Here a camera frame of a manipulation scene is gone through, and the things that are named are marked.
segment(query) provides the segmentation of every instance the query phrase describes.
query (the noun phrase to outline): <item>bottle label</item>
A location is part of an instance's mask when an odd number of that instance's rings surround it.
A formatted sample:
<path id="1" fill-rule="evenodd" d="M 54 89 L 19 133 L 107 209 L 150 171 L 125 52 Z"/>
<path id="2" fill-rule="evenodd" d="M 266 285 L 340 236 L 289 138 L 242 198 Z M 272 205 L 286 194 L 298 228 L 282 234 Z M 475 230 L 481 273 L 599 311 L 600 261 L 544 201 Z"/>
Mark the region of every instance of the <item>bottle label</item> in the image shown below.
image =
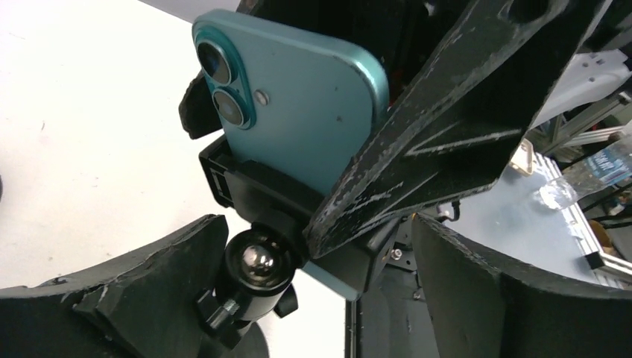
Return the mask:
<path id="1" fill-rule="evenodd" d="M 616 153 L 606 148 L 586 159 L 586 164 L 592 170 L 592 174 L 606 185 L 613 185 L 632 175 L 623 159 Z"/>

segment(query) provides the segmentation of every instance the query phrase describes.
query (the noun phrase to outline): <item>white table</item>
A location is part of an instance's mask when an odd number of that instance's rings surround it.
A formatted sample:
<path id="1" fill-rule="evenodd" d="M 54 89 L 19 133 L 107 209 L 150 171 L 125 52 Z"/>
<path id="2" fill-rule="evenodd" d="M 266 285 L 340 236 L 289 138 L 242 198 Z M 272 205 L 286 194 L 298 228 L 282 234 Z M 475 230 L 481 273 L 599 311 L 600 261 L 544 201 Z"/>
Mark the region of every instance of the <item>white table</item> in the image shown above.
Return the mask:
<path id="1" fill-rule="evenodd" d="M 93 266 L 205 213 L 226 215 L 231 236 L 248 227 L 213 201 L 198 162 L 217 136 L 180 127 L 199 68 L 191 25 L 139 1 L 0 0 L 0 287 Z M 302 272 L 294 285 L 299 311 L 260 321 L 271 357 L 342 357 L 343 299 Z"/>

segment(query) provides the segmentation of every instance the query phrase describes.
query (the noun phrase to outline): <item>water bottle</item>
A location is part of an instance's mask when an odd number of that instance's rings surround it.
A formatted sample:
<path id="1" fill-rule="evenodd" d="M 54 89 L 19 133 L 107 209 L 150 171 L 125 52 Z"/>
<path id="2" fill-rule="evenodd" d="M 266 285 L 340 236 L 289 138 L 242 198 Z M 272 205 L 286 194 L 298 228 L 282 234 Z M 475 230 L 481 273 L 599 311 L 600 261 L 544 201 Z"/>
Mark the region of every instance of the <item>water bottle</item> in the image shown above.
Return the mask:
<path id="1" fill-rule="evenodd" d="M 536 192 L 549 209 L 562 210 L 579 199 L 614 185 L 632 175 L 632 136 L 617 142 L 564 170 Z"/>

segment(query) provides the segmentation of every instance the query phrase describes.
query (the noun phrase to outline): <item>smartphone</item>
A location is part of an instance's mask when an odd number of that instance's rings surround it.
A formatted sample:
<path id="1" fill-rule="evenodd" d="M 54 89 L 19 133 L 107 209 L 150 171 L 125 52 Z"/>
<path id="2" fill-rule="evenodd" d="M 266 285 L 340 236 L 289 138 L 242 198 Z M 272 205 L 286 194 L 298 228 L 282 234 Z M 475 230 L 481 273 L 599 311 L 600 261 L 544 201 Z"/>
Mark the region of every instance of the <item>smartphone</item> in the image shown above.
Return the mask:
<path id="1" fill-rule="evenodd" d="M 357 45 L 227 10 L 198 17 L 193 39 L 237 160 L 327 195 L 385 118 L 387 76 Z"/>

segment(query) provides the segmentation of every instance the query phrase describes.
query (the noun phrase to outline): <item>camera lens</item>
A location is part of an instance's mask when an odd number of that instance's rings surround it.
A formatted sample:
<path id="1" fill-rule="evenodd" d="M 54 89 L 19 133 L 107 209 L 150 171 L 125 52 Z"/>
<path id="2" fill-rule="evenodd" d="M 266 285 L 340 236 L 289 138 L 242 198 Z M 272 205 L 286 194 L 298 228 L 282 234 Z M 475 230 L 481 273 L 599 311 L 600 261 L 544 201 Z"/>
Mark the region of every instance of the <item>camera lens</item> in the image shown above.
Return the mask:
<path id="1" fill-rule="evenodd" d="M 244 114 L 237 101 L 228 93 L 217 90 L 213 93 L 213 104 L 220 116 L 232 125 L 243 125 Z"/>
<path id="2" fill-rule="evenodd" d="M 219 84 L 230 83 L 230 67 L 222 50 L 210 43 L 201 43 L 197 49 L 197 58 L 204 71 Z"/>

